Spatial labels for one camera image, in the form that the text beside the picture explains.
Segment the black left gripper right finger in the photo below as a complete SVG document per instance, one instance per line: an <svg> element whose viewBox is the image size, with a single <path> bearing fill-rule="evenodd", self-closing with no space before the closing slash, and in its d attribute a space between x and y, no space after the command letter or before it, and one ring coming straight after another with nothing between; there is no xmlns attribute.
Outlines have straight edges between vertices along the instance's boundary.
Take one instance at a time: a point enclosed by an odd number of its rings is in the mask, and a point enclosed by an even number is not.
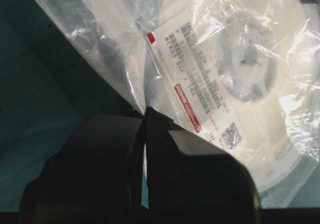
<svg viewBox="0 0 320 224"><path fill-rule="evenodd" d="M261 207L249 171L226 151L151 107L146 125L151 209Z"/></svg>

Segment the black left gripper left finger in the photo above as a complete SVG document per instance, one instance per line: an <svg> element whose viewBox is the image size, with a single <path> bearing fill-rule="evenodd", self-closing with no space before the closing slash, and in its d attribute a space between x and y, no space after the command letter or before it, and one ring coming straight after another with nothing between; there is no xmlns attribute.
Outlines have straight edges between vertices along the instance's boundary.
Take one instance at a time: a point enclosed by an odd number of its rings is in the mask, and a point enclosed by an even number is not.
<svg viewBox="0 0 320 224"><path fill-rule="evenodd" d="M23 192L21 209L131 209L141 205L143 117L84 120Z"/></svg>

